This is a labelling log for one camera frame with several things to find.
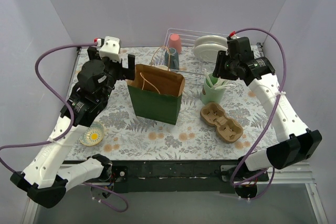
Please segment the green paper bag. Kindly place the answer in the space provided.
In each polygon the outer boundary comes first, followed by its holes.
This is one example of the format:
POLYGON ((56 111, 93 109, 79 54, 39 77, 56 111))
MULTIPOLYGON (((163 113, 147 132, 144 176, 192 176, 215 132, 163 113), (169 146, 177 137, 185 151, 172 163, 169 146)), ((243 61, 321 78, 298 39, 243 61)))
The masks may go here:
POLYGON ((135 65, 135 79, 128 90, 137 116, 175 125, 185 87, 183 75, 152 64, 135 65))

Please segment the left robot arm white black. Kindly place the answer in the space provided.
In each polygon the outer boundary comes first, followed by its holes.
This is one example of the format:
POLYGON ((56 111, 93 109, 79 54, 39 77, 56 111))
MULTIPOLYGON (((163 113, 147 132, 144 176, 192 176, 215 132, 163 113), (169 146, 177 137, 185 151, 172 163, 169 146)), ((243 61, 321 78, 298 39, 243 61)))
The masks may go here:
POLYGON ((112 163, 101 154, 70 168, 61 168, 72 146, 107 106, 115 83, 135 77, 132 54, 128 55, 126 68, 122 59, 113 59, 96 47, 88 48, 88 56, 49 139, 27 167, 13 172, 10 178, 32 201, 45 208, 57 205, 67 191, 79 184, 90 179, 106 182, 112 176, 112 163))

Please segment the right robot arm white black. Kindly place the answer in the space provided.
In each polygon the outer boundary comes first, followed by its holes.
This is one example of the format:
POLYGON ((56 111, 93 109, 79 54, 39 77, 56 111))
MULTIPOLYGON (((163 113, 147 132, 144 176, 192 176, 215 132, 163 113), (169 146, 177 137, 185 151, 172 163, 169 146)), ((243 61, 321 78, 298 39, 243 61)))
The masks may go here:
POLYGON ((213 76, 244 81, 267 113, 266 125, 274 128, 278 141, 241 157, 232 176, 248 181, 257 171, 270 167, 280 170, 309 159, 322 141, 321 133, 310 130, 294 111, 270 61, 255 58, 247 37, 231 35, 226 42, 227 49, 217 54, 213 76))

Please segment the front white plate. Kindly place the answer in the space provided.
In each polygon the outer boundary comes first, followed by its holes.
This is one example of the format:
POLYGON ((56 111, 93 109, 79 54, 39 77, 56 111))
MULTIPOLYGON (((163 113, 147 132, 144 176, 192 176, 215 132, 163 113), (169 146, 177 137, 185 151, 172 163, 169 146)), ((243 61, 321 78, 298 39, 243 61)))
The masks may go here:
POLYGON ((196 56, 200 61, 214 63, 217 60, 218 52, 227 51, 227 49, 227 47, 219 44, 205 43, 195 46, 193 49, 193 53, 194 56, 196 56))

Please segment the white plate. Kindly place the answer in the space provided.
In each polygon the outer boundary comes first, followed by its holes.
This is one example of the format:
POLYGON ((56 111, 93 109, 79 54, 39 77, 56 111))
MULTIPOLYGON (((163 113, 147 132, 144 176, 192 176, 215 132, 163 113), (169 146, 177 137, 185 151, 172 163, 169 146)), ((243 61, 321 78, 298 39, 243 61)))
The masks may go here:
POLYGON ((195 46, 193 49, 193 53, 194 56, 196 56, 200 61, 214 63, 217 60, 218 52, 227 51, 227 49, 227 47, 219 44, 205 43, 195 46))
POLYGON ((206 35, 199 37, 195 40, 194 46, 199 46, 202 44, 218 44, 227 47, 227 39, 218 35, 206 35))

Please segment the green utensil holder cup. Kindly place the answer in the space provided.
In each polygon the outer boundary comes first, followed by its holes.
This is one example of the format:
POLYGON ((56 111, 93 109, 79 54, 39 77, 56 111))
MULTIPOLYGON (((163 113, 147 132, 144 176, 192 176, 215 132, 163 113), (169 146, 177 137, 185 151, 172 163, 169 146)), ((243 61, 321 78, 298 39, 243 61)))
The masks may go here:
POLYGON ((208 86, 203 84, 200 100, 204 105, 207 105, 210 102, 220 103, 222 100, 224 90, 211 90, 208 86))

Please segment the rear white plate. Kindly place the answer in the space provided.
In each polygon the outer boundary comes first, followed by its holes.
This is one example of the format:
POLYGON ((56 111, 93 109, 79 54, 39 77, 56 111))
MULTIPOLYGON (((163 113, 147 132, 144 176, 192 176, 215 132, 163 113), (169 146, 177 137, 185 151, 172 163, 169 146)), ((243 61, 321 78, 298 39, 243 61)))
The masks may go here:
POLYGON ((227 47, 227 39, 218 35, 206 35, 199 37, 195 40, 194 46, 199 46, 202 44, 218 44, 227 47))

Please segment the stack of brown paper cups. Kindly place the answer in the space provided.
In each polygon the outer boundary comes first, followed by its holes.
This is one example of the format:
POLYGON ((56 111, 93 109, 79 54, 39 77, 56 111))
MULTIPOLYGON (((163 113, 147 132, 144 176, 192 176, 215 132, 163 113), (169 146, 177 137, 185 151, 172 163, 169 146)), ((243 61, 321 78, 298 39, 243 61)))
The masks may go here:
POLYGON ((169 67, 167 67, 165 65, 158 65, 157 68, 165 70, 165 71, 170 71, 169 67))

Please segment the dark teal mug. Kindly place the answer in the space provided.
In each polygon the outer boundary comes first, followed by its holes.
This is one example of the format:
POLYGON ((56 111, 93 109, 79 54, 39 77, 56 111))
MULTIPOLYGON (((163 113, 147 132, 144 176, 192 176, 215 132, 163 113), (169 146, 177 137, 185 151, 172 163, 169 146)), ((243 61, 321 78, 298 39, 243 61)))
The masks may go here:
POLYGON ((176 51, 175 48, 169 48, 164 55, 164 65, 167 66, 169 69, 180 69, 179 64, 179 53, 176 51))

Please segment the pink cup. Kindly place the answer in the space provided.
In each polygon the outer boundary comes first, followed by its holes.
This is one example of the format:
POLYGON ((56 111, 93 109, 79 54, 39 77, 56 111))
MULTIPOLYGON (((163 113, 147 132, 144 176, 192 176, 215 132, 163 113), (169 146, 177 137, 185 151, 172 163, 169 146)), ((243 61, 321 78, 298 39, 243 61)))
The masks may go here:
POLYGON ((182 52, 182 42, 180 36, 178 34, 170 34, 168 46, 169 48, 174 48, 177 53, 180 54, 182 52))

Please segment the brown cardboard cup carrier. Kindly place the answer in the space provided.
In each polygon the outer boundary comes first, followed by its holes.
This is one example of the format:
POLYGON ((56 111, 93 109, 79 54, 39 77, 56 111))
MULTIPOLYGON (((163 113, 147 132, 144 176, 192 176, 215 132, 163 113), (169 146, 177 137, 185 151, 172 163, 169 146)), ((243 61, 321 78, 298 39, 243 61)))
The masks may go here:
POLYGON ((235 143, 243 135, 243 127, 228 117, 218 103, 210 102, 203 106, 200 116, 205 124, 215 128, 218 137, 226 143, 235 143))

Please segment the patterned small bowl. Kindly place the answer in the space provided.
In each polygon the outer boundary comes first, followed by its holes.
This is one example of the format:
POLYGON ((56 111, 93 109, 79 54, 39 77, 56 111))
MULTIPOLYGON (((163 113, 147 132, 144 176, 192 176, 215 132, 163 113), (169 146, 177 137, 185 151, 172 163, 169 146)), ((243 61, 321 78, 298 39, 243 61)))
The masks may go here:
POLYGON ((93 122, 92 125, 83 133, 79 141, 84 146, 95 146, 104 138, 104 127, 99 122, 93 122))

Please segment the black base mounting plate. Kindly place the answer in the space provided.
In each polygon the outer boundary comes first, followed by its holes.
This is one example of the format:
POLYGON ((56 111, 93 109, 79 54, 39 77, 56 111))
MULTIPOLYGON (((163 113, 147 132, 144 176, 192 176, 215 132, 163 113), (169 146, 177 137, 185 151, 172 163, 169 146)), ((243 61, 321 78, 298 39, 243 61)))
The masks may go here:
POLYGON ((230 173, 238 160, 162 160, 113 161, 112 174, 103 181, 90 182, 108 185, 113 183, 116 193, 214 191, 233 194, 229 183, 230 173))

